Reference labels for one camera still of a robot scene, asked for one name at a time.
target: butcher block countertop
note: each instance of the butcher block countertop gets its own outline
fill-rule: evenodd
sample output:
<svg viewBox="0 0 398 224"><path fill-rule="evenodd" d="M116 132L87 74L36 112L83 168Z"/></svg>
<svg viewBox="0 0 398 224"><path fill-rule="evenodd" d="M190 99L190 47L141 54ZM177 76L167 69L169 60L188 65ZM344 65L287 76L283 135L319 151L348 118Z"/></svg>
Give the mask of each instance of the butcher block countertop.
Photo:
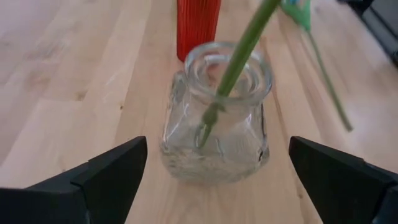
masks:
<svg viewBox="0 0 398 224"><path fill-rule="evenodd" d="M257 0L222 0L217 40L237 41ZM236 184L171 178L159 141L176 57L175 0L0 1L0 186L27 187L145 135L126 223L321 223L289 159L301 136L398 172L398 71L350 8L314 0L313 34L354 131L340 122L306 35L281 11L257 50L271 158Z"/></svg>

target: green stem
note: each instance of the green stem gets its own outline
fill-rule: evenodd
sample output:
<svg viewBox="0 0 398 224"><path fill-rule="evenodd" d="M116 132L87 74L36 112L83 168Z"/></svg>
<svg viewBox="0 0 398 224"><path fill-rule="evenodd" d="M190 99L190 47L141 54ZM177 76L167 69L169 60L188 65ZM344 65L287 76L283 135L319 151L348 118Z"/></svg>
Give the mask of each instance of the green stem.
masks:
<svg viewBox="0 0 398 224"><path fill-rule="evenodd" d="M256 13L246 27L241 40L238 42L234 53L229 61L229 65L223 75L220 85L217 88L218 96L229 96L231 90L235 86L251 52L259 40L269 18L275 11L281 0L263 0L258 7ZM202 116L202 125L199 132L204 128L203 137L197 144L203 147L211 133L213 126L218 119L218 110L221 107L218 103L212 103Z"/></svg>
<svg viewBox="0 0 398 224"><path fill-rule="evenodd" d="M313 38L312 33L309 30L306 30L306 31L307 31L307 34L308 34L308 36L310 38L310 42L312 44L312 47L313 47L313 49L315 51L315 55L317 57L317 60L318 60L318 63L319 63L319 67L321 68L321 72L322 72L322 75L323 75L323 79L325 80L326 87L328 88L330 96L331 96L331 99L333 100L333 103L336 106L338 115L340 116L340 119L343 121L343 124L344 124L345 128L347 129L347 131L352 131L353 127L352 127L351 123L349 122L349 120L347 118L347 115L346 115L346 113L344 111L343 105L341 104L335 89L333 88L333 84L332 84L332 82L330 80L330 77L329 77L329 75L328 75L328 73L327 73L327 71L325 69L325 66L323 64L322 58L320 56L318 45L315 42L315 39Z"/></svg>

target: wood grain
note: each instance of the wood grain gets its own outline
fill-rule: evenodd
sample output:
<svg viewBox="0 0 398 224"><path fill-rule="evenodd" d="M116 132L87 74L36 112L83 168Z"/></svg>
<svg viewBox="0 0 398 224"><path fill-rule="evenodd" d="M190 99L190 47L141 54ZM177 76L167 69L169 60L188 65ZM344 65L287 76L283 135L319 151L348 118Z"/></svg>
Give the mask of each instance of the wood grain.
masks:
<svg viewBox="0 0 398 224"><path fill-rule="evenodd" d="M258 0L222 1L216 39L237 41ZM287 152L302 136L398 172L398 70L345 5L313 1L313 34L354 131L339 121L305 33L281 11L257 49L271 158L229 185L164 169L159 141L176 57L174 0L0 2L0 186L27 187L135 136L144 178L126 223L321 223Z"/></svg>

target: wooden table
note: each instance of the wooden table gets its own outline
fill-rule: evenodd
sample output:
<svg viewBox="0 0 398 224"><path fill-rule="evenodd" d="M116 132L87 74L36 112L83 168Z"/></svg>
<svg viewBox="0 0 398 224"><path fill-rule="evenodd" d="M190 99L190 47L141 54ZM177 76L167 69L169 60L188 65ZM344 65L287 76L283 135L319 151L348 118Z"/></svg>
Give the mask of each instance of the wooden table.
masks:
<svg viewBox="0 0 398 224"><path fill-rule="evenodd" d="M223 0L217 40L237 41L256 0ZM313 2L313 33L354 125L345 132L306 36L283 13L258 50L270 161L237 184L189 185L159 159L175 53L174 0L0 2L0 186L27 187L138 135L147 167L126 223L321 223L292 168L303 136L398 172L398 73L356 16Z"/></svg>

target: flower stem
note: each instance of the flower stem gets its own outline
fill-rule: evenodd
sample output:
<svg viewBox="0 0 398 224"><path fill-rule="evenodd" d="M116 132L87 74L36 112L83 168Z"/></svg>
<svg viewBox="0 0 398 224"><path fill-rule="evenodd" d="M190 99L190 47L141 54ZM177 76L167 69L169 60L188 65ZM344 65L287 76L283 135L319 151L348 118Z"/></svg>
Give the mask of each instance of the flower stem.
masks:
<svg viewBox="0 0 398 224"><path fill-rule="evenodd" d="M256 46L262 31L264 30L272 13L276 10L281 0L263 0L258 7L256 13L251 19L249 25L246 27L241 40L238 42L234 53L232 54L229 65L222 77L221 83L217 88L216 94L218 96L229 96L236 81L238 80L251 52ZM206 144L206 141L211 133L213 126L218 119L218 110L222 106L214 102L205 111L202 116L202 124L199 129L205 129L203 137L197 143L197 147L201 148Z"/></svg>

